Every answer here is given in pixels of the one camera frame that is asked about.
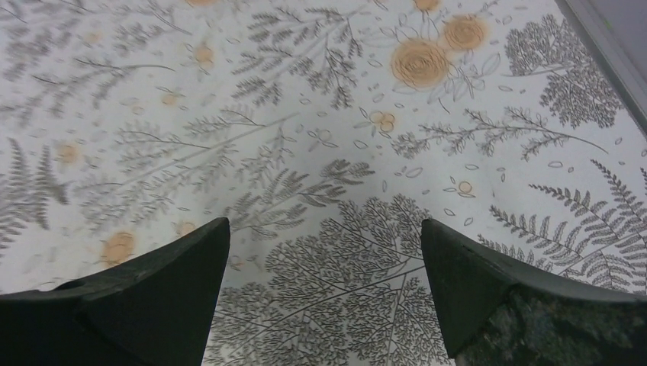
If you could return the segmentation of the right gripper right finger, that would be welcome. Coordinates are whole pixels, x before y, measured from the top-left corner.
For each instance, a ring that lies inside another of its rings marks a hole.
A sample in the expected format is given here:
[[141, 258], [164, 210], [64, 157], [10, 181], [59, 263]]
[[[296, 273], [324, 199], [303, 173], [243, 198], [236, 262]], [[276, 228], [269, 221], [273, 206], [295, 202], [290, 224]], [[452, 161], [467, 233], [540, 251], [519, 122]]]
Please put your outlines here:
[[420, 246], [457, 365], [644, 365], [646, 298], [540, 270], [427, 219]]

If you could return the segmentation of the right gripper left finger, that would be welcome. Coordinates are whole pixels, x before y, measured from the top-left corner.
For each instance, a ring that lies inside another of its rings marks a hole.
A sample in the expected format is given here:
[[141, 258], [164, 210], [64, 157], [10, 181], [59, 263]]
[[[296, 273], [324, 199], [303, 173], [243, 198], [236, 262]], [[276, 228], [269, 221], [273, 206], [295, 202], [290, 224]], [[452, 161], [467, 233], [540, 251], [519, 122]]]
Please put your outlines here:
[[230, 249], [221, 217], [50, 291], [1, 297], [3, 365], [199, 365]]

